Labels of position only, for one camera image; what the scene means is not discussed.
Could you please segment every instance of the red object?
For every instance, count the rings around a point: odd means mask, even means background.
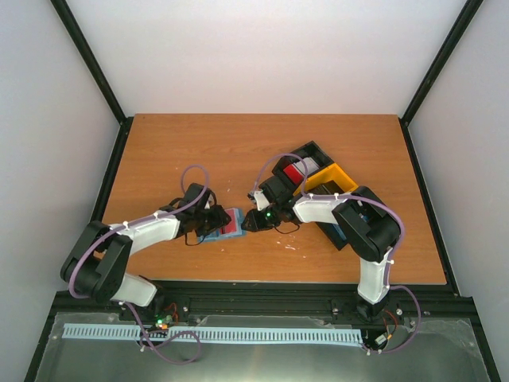
[[[302,183],[302,180],[304,179],[304,175],[302,175],[301,171],[298,170],[297,167],[294,165],[289,165],[285,167],[283,172],[286,174],[286,176],[289,177],[289,179],[295,184],[299,185]]]
[[[226,227],[222,227],[221,228],[221,234],[225,234],[225,233],[233,233],[235,231],[237,231],[237,219],[235,217],[235,210],[234,209],[225,209],[224,210],[225,213],[227,213],[230,218],[231,218],[231,222],[228,223],[228,225]]]

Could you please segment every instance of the wooden table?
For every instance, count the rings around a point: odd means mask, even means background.
[[[181,172],[193,163],[208,169],[219,204],[246,212],[265,161],[310,140],[405,222],[391,282],[445,284],[395,115],[136,115],[104,222],[148,215],[181,196]],[[186,184],[203,180],[194,169]],[[303,224],[290,235],[248,233],[196,247],[183,239],[159,243],[133,256],[128,271],[152,279],[356,283],[359,258],[349,246],[337,251],[315,224]]]

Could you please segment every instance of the black metal beam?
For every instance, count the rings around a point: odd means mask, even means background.
[[[445,38],[444,43],[435,56],[433,63],[429,67],[428,72],[419,85],[418,90],[415,92],[414,97],[406,108],[405,114],[402,117],[402,122],[405,127],[410,125],[410,122],[417,113],[417,110],[424,101],[424,98],[428,95],[429,90],[433,86],[441,70],[444,68],[445,63],[451,56],[454,48],[456,48],[458,41],[461,39],[461,36],[463,36],[464,31],[468,28],[470,21],[473,19],[482,3],[483,0],[467,0],[465,3],[459,16],[454,22],[453,27]]]
[[[61,21],[64,23],[65,29],[68,31],[69,36],[71,36],[74,45],[78,48],[80,55],[85,61],[85,64],[88,66],[88,70],[90,70],[90,73],[94,77],[97,86],[99,86],[100,91],[103,93],[103,96],[110,106],[111,111],[115,115],[115,118],[119,121],[119,123],[123,123],[126,120],[126,115],[122,111],[113,90],[111,90],[111,86],[104,76],[99,63],[95,59],[94,53],[90,49],[83,32],[81,32],[81,28],[74,18],[69,5],[65,0],[51,0],[51,3],[58,13]]]
[[[117,175],[117,170],[119,169],[120,160],[122,159],[122,154],[124,152],[124,148],[126,147],[127,138],[129,137],[130,128],[133,125],[133,120],[134,117],[129,117],[124,122],[120,123],[119,133],[117,134],[117,139],[115,141],[115,145],[113,146],[113,151],[111,152],[110,161],[108,162],[106,173],[104,174],[103,183],[101,184],[101,188],[99,190],[99,195],[95,201],[91,220],[103,219],[104,211],[106,211],[111,189],[113,188],[113,183],[115,181],[115,176]]]
[[[451,266],[449,256],[447,255],[447,250],[445,249],[444,239],[442,238],[440,228],[438,227],[437,216],[435,215],[433,205],[431,204],[431,199],[429,198],[428,189],[426,188],[424,177],[422,176],[421,166],[419,165],[419,161],[415,153],[414,144],[412,143],[412,138],[410,137],[410,132],[408,127],[404,126],[402,120],[399,120],[399,122],[401,124],[403,138],[405,139],[410,161],[412,162],[412,167],[414,168],[419,190],[421,191],[421,198],[424,202],[429,226],[431,227],[431,232],[433,233],[433,238],[435,239],[435,244],[437,245],[438,255],[440,256],[442,268],[444,269],[445,279],[447,280],[447,284],[451,286],[452,291],[456,294],[459,294],[460,292],[458,290],[458,285],[456,284],[456,279],[454,278],[453,267]]]

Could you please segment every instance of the white backdrop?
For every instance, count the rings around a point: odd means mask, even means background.
[[[410,125],[463,295],[509,380],[509,4],[484,2]]]
[[[24,380],[118,124],[47,2],[0,5],[0,380]]]
[[[128,115],[401,115],[463,4],[69,1]]]

